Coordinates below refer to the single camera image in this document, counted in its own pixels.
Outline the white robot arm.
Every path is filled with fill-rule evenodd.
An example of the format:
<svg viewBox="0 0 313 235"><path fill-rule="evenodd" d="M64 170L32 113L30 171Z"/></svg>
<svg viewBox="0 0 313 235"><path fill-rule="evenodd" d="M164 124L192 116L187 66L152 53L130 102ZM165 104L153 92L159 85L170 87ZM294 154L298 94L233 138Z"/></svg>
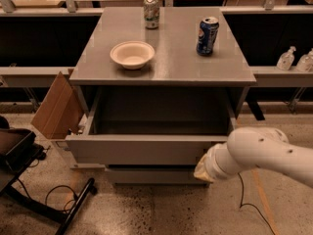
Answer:
<svg viewBox="0 0 313 235"><path fill-rule="evenodd" d="M201 157L194 177L214 182L256 167L313 187L313 150L292 145L283 131L273 127L235 129L225 143L212 146Z"/></svg>

